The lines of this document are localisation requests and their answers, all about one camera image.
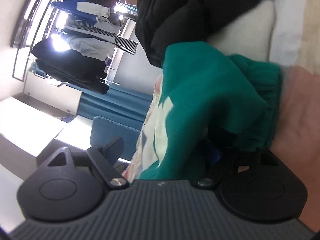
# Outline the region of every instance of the blue chair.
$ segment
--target blue chair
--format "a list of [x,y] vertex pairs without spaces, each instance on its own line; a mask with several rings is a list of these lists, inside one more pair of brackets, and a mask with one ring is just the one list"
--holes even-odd
[[115,138],[122,137],[124,140],[124,151],[116,159],[122,158],[130,161],[135,153],[139,134],[140,131],[135,128],[97,116],[93,119],[90,144],[91,146],[105,146]]

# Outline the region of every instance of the green sweatshirt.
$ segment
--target green sweatshirt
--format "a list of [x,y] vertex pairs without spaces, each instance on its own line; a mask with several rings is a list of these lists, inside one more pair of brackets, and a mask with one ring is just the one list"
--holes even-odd
[[227,57],[204,42],[169,46],[156,117],[153,164],[139,179],[196,180],[204,156],[195,153],[208,127],[215,143],[252,151],[270,146],[281,95],[277,65]]

